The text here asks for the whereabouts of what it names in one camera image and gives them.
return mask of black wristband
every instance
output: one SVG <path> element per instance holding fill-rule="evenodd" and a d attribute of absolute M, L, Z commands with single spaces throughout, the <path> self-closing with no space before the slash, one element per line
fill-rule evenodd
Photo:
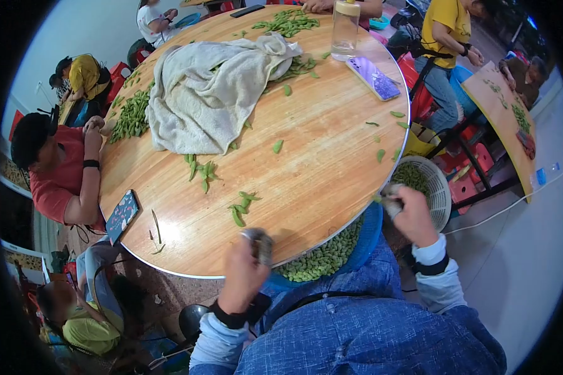
<path fill-rule="evenodd" d="M 219 321 L 223 324 L 225 324 L 229 329 L 240 329 L 244 327 L 244 324 L 247 321 L 247 315 L 246 313 L 242 313 L 242 314 L 227 314 L 225 311 L 223 311 L 220 307 L 219 304 L 217 302 L 217 300 L 215 300 L 215 303 L 212 304 L 209 308 L 217 317 L 217 319 L 219 319 Z"/>
<path fill-rule="evenodd" d="M 424 266 L 421 263 L 417 262 L 415 264 L 415 269 L 417 270 L 417 272 L 425 276 L 439 275 L 446 270 L 446 266 L 449 265 L 449 260 L 450 260 L 449 254 L 445 253 L 444 258 L 440 262 L 436 263 L 435 265 Z"/>
<path fill-rule="evenodd" d="M 463 48 L 465 49 L 465 50 L 463 51 L 463 53 L 460 53 L 459 55 L 461 55 L 461 56 L 463 56 L 463 57 L 466 57 L 467 55 L 469 55 L 469 49 L 471 48 L 471 44 L 469 44 L 469 43 L 461 43 L 461 42 L 459 42 L 459 44 L 460 44 L 461 46 L 463 46 Z"/>
<path fill-rule="evenodd" d="M 96 167 L 98 168 L 98 170 L 100 170 L 100 163 L 94 159 L 87 159 L 83 161 L 83 167 Z"/>

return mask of yellow t-shirt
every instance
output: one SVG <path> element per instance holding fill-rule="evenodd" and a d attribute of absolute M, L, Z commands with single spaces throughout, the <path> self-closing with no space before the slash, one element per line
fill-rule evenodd
<path fill-rule="evenodd" d="M 456 41 L 466 43 L 471 37 L 471 18 L 459 0 L 432 0 L 421 29 L 423 48 L 439 53 L 450 53 L 451 59 L 436 58 L 434 63 L 442 68 L 454 68 L 457 51 L 453 51 L 438 43 L 432 36 L 432 25 L 438 21 L 450 28 L 449 35 Z"/>
<path fill-rule="evenodd" d="M 83 87 L 83 92 L 87 100 L 94 99 L 97 94 L 104 91 L 108 82 L 96 85 L 100 77 L 100 65 L 90 55 L 81 55 L 71 63 L 69 72 L 69 82 L 74 93 Z"/>
<path fill-rule="evenodd" d="M 88 305 L 98 311 L 94 302 L 88 302 Z M 62 326 L 65 340 L 97 355 L 103 355 L 117 346 L 120 338 L 119 332 L 123 332 L 123 320 L 108 308 L 103 308 L 103 311 L 112 324 L 98 322 L 90 316 L 89 312 L 78 307 Z"/>

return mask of floral phone case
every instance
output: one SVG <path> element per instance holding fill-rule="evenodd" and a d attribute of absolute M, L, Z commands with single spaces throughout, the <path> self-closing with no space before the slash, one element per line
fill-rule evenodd
<path fill-rule="evenodd" d="M 106 222 L 106 232 L 109 234 L 110 244 L 114 245 L 125 229 L 129 226 L 139 211 L 133 190 L 128 190 L 119 204 L 114 208 L 109 221 Z"/>

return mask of purple phone case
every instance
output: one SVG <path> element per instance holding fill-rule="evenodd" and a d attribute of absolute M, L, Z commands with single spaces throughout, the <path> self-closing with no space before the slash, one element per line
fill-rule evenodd
<path fill-rule="evenodd" d="M 365 82 L 369 84 L 384 100 L 390 100 L 400 95 L 400 91 L 384 73 L 368 60 L 366 57 L 353 57 L 348 59 L 354 70 L 359 73 Z"/>

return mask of yellow bag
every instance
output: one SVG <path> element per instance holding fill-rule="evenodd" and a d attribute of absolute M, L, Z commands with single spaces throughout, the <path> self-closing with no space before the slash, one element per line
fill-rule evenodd
<path fill-rule="evenodd" d="M 411 123 L 409 136 L 406 139 L 406 146 L 402 155 L 419 155 L 425 157 L 439 144 L 440 139 L 436 136 L 436 133 L 433 130 L 424 128 L 416 122 L 413 122 Z M 437 155 L 445 153 L 446 151 L 442 149 Z"/>

